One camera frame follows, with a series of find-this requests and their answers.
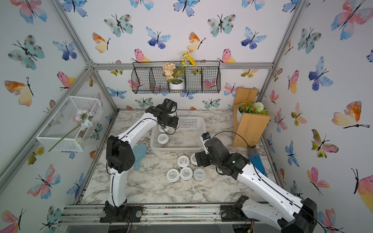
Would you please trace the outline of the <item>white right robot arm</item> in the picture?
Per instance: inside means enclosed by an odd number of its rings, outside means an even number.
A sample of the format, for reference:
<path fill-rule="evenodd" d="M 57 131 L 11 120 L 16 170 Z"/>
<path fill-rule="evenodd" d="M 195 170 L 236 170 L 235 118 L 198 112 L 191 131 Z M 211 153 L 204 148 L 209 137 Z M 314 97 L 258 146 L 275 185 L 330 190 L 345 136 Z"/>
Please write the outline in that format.
<path fill-rule="evenodd" d="M 245 184 L 269 205 L 250 201 L 241 196 L 235 203 L 240 214 L 271 225 L 283 233 L 311 233 L 317 225 L 317 205 L 307 198 L 292 195 L 261 173 L 252 162 L 239 153 L 230 153 L 223 143 L 201 136 L 204 150 L 195 154 L 198 167 L 214 166 L 219 174 Z"/>

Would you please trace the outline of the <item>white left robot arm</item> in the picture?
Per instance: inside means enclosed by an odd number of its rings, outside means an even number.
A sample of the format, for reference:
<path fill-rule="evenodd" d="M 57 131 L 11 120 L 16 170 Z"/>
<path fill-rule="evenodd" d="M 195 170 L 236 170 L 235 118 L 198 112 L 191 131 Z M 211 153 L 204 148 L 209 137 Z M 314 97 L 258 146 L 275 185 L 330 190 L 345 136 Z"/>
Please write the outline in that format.
<path fill-rule="evenodd" d="M 165 99 L 162 104 L 148 107 L 142 117 L 125 132 L 107 139 L 107 172 L 111 176 L 109 197 L 105 202 L 107 213 L 114 216 L 125 213 L 127 176 L 135 163 L 133 148 L 150 129 L 157 125 L 175 129 L 178 125 L 178 117 L 173 113 L 176 110 L 177 103 Z"/>

